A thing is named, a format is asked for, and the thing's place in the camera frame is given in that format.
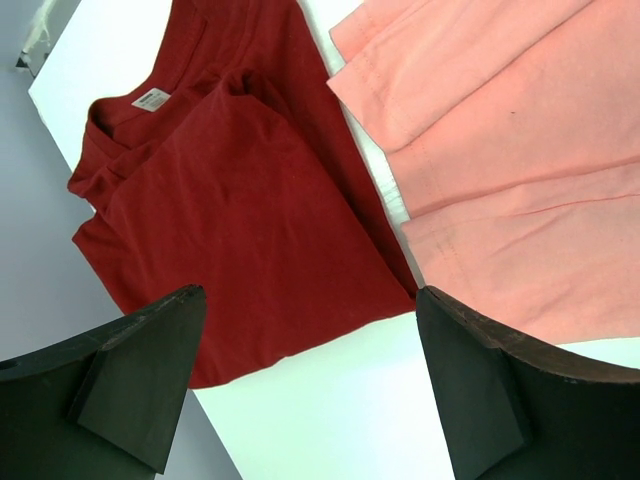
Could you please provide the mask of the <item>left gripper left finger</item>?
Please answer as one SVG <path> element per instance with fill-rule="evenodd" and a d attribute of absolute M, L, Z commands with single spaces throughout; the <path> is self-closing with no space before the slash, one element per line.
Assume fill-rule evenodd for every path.
<path fill-rule="evenodd" d="M 189 285 L 1 363 L 4 479 L 153 479 L 164 473 L 206 316 Z"/>

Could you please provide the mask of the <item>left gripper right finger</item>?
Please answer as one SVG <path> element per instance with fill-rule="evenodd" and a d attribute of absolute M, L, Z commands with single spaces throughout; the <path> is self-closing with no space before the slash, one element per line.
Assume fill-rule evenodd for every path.
<path fill-rule="evenodd" d="M 435 287 L 417 326 L 457 479 L 636 479 L 639 372 L 551 345 Z"/>

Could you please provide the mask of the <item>pink polo shirt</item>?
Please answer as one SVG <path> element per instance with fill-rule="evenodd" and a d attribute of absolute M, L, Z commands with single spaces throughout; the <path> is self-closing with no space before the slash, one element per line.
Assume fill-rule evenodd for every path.
<path fill-rule="evenodd" d="M 424 280 L 551 343 L 639 333 L 639 5 L 365 1 L 329 87 Z"/>

